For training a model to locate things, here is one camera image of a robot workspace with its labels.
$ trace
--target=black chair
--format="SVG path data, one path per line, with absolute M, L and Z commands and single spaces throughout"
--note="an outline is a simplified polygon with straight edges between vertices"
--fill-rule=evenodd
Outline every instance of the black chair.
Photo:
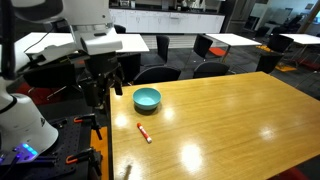
M 124 73 L 124 83 L 133 81 L 137 74 L 140 72 L 141 54 L 130 54 L 118 57 L 118 62 L 121 64 Z
M 302 19 L 302 17 L 303 17 L 302 15 L 297 15 L 288 24 L 284 24 L 284 27 L 291 28 L 291 27 L 295 26 Z
M 169 66 L 154 66 L 140 72 L 133 80 L 134 84 L 148 84 L 157 82 L 176 81 L 181 70 Z
M 230 66 L 218 62 L 203 62 L 193 73 L 193 78 L 213 77 L 226 75 Z
M 275 34 L 270 37 L 267 47 L 272 51 L 284 53 L 292 44 L 292 42 L 292 38 Z
M 267 74 L 270 74 L 282 57 L 283 55 L 278 53 L 264 53 L 261 54 L 258 65 L 255 63 L 249 63 L 245 65 L 236 66 L 244 70 L 245 72 L 262 71 Z
M 170 39 L 168 36 L 163 35 L 157 35 L 156 38 L 158 53 L 156 56 L 154 54 L 142 54 L 142 66 L 150 67 L 167 64 Z
M 276 35 L 276 34 L 283 34 L 287 32 L 287 28 L 285 27 L 275 27 L 272 29 L 270 36 Z
M 76 70 L 74 65 L 70 63 L 44 65 L 25 72 L 23 77 L 33 88 L 60 88 L 47 96 L 47 99 L 66 89 L 68 86 L 79 90 Z
M 265 37 L 265 35 L 267 34 L 267 32 L 269 31 L 269 27 L 266 26 L 262 26 L 260 27 L 257 31 L 256 34 L 254 35 L 254 39 L 258 38 L 258 37 Z
M 114 29 L 116 30 L 117 34 L 125 34 L 126 28 L 120 25 L 114 25 Z
M 211 39 L 208 39 L 204 35 L 198 34 L 196 41 L 194 42 L 193 46 L 193 52 L 195 52 L 198 56 L 203 58 L 203 60 L 206 60 L 206 54 L 209 51 L 209 48 L 211 47 L 213 41 Z M 190 56 L 192 53 L 190 53 L 189 58 L 187 60 L 187 63 L 184 66 L 184 69 L 186 68 L 187 64 L 189 63 Z

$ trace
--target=cabinet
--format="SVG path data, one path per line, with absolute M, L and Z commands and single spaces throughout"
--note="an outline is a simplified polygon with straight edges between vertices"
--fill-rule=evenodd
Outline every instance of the cabinet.
M 131 11 L 131 10 L 127 10 L 126 11 L 126 16 L 127 16 L 127 25 L 126 27 L 126 31 L 127 32 L 138 32 L 138 18 L 137 18 L 137 14 L 136 11 Z
M 148 17 L 148 32 L 159 31 L 159 15 L 157 12 L 150 12 Z
M 159 33 L 168 33 L 169 29 L 169 13 L 163 13 L 159 12 L 158 14 L 158 19 L 159 19 L 159 28 L 158 32 Z
M 224 16 L 110 9 L 114 24 L 129 33 L 219 33 Z
M 136 20 L 137 20 L 137 31 L 138 33 L 147 33 L 149 32 L 149 13 L 147 11 L 137 11 Z
M 113 24 L 118 24 L 124 27 L 127 26 L 125 10 L 110 9 L 110 15 Z

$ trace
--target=wooden table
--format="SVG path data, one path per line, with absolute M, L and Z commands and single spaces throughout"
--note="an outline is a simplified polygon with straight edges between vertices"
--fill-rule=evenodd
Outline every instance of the wooden table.
M 142 87 L 162 94 L 153 113 L 134 108 Z M 320 102 L 262 72 L 123 94 L 111 92 L 115 179 L 267 179 L 320 153 Z

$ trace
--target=teal bowl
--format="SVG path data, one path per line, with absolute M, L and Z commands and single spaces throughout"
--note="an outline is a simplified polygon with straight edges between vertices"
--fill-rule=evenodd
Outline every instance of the teal bowl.
M 133 93 L 134 104 L 142 110 L 155 109 L 160 100 L 161 94 L 153 88 L 141 88 Z

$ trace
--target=kitchen counter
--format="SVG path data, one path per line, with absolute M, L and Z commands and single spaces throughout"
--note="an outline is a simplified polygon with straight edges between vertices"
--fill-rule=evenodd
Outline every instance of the kitchen counter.
M 173 13 L 187 13 L 187 14 L 208 14 L 208 15 L 220 15 L 224 16 L 221 13 L 217 13 L 215 10 L 206 10 L 206 12 L 200 10 L 191 10 L 191 11 L 177 11 L 174 9 L 163 10 L 159 6 L 139 6 L 136 5 L 135 8 L 131 7 L 121 7 L 121 6 L 110 6 L 110 9 L 123 9 L 123 10 L 137 10 L 137 11 L 158 11 L 158 12 L 173 12 Z

